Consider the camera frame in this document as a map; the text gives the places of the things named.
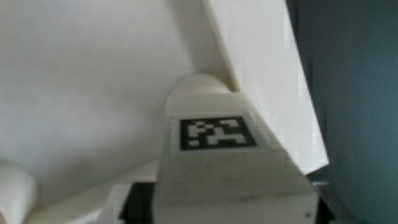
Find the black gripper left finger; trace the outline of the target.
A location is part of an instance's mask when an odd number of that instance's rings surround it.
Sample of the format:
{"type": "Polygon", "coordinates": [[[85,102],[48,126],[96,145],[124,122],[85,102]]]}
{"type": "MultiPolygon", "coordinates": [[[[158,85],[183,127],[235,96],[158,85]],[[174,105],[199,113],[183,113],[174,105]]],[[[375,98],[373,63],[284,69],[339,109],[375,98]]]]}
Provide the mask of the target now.
{"type": "Polygon", "coordinates": [[[117,184],[101,209],[100,224],[155,224],[153,195],[153,182],[117,184]]]}

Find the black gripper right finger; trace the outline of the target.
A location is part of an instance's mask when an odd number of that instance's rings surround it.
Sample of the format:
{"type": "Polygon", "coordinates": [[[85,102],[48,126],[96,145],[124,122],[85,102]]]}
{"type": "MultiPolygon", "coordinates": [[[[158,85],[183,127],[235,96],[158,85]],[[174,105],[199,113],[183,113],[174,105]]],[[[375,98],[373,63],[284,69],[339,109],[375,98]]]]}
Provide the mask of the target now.
{"type": "Polygon", "coordinates": [[[355,224],[355,217],[327,182],[313,183],[320,196],[315,224],[355,224]]]}

